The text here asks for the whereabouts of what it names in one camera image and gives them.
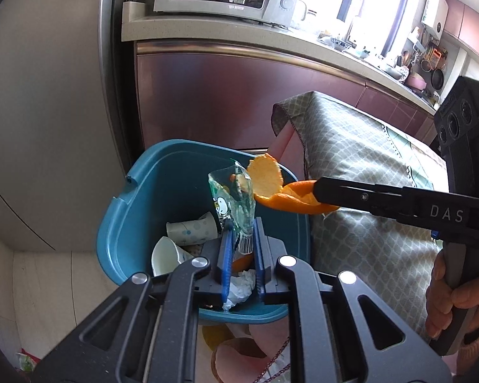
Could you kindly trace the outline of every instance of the paper cup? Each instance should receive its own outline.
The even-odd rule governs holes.
[[[154,246],[151,255],[153,274],[154,276],[168,274],[189,259],[193,259],[193,256],[177,246],[170,238],[163,236]]]
[[[181,223],[167,223],[167,236],[179,246],[203,244],[218,238],[217,224],[211,212],[198,220]]]

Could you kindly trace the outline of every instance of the frying pan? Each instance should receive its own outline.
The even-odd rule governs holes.
[[[431,86],[439,91],[443,87],[443,72],[441,69],[435,69],[431,73]]]

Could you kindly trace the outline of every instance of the trash can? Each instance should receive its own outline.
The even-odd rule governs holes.
[[[151,272],[154,245],[166,235],[166,222],[195,220],[215,207],[208,174],[229,167],[231,159],[245,168],[254,156],[232,149],[186,140],[160,142],[133,165],[123,192],[113,198],[97,235],[97,257],[117,285],[136,272]],[[284,183],[297,181],[282,167]],[[284,241],[287,252],[309,261],[306,215],[272,210],[256,204],[264,232]],[[285,305],[264,305],[254,294],[229,312],[201,309],[199,318],[215,322],[262,324],[287,315]]]

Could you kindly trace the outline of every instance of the orange peel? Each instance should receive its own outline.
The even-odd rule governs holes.
[[[280,167],[269,154],[250,160],[247,172],[252,179],[255,200],[270,209],[300,214],[328,214],[338,209],[316,200],[315,180],[296,181],[282,187]]]

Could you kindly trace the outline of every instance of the pink knitted cuff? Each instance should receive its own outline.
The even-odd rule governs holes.
[[[470,367],[474,365],[479,357],[479,338],[473,343],[463,345],[458,351],[458,360],[456,362],[458,375],[465,374]]]

